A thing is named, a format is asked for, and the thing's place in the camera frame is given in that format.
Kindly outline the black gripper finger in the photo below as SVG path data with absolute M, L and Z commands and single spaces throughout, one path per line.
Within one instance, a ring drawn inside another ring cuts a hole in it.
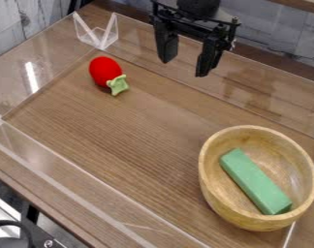
M 203 51 L 197 58 L 196 76 L 206 77 L 211 70 L 216 68 L 224 52 L 224 40 L 211 35 L 203 44 Z
M 169 23 L 155 21 L 157 53 L 161 61 L 169 63 L 177 56 L 179 36 Z

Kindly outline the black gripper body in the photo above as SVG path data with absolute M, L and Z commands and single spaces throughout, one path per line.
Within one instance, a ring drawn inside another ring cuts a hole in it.
M 231 50 L 235 44 L 235 36 L 242 21 L 238 16 L 228 14 L 220 8 L 220 0 L 177 0 L 177 5 L 152 1 L 151 23 L 163 20 L 169 23 L 177 32 L 199 41 L 211 36 L 224 40 L 224 50 Z

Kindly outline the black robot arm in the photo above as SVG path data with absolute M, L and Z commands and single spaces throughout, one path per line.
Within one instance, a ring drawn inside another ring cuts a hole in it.
M 177 0 L 175 7 L 151 0 L 151 23 L 159 58 L 169 63 L 177 57 L 179 36 L 203 43 L 197 57 L 196 77 L 206 77 L 216 68 L 222 55 L 235 47 L 236 30 L 242 25 L 238 16 L 224 12 L 220 0 Z

